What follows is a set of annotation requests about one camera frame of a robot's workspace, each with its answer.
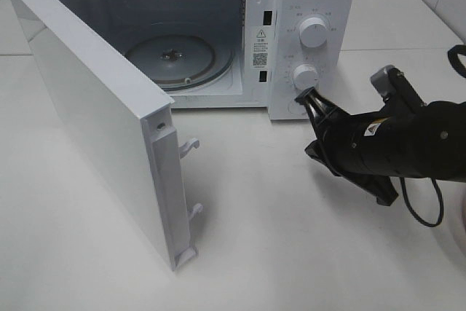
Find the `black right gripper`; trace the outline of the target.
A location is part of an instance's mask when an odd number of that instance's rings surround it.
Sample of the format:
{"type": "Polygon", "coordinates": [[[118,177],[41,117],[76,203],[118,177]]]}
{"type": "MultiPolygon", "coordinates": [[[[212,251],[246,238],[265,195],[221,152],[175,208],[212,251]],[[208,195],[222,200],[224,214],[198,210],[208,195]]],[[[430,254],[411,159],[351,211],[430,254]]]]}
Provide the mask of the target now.
{"type": "Polygon", "coordinates": [[[305,149],[311,159],[372,194],[379,205],[390,205],[398,198],[390,177],[375,174],[363,163],[361,138],[371,118],[348,114],[315,87],[302,91],[295,102],[304,107],[315,132],[316,139],[305,149]]]}

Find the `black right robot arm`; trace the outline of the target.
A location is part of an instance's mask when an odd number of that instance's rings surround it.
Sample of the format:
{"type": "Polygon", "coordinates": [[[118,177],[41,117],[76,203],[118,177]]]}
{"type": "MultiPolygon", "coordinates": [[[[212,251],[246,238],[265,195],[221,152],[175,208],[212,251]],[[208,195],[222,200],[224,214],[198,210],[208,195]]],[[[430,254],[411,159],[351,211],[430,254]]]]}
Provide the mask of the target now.
{"type": "Polygon", "coordinates": [[[306,154],[380,205],[389,206],[398,196],[392,177],[465,181],[464,103],[414,106],[395,96],[379,111],[351,115],[315,88],[296,102],[306,109],[316,135],[306,154]]]}

